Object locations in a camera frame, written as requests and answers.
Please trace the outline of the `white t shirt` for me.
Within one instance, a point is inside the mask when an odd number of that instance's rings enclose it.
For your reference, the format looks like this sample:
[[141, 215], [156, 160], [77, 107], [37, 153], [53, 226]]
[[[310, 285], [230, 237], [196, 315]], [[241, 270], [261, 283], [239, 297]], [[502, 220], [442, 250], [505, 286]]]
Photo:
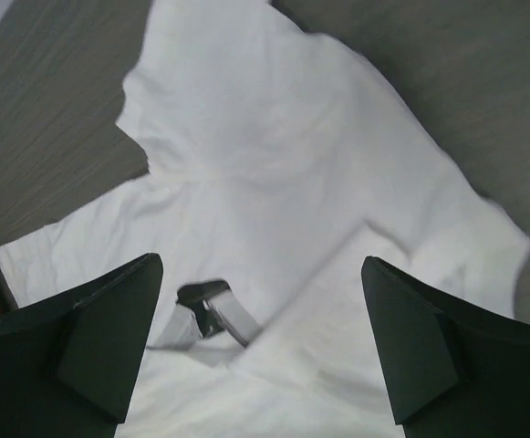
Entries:
[[156, 253], [120, 437], [401, 437], [369, 256], [514, 314], [530, 238], [388, 81], [266, 1], [157, 1], [117, 125], [149, 172], [0, 246], [28, 306]]

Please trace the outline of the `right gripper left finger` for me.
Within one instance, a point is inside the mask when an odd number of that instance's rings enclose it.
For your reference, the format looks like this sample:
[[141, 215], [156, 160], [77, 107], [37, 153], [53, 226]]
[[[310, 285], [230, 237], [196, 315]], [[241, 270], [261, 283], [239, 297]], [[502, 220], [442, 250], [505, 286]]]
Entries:
[[163, 266], [142, 255], [0, 316], [0, 437], [112, 437], [124, 423]]

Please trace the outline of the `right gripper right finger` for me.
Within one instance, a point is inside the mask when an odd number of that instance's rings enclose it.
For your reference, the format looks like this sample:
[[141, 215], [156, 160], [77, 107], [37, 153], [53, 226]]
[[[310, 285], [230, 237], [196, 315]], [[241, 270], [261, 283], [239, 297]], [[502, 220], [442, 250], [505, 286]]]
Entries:
[[361, 268], [394, 422], [407, 437], [530, 437], [530, 325], [384, 260]]

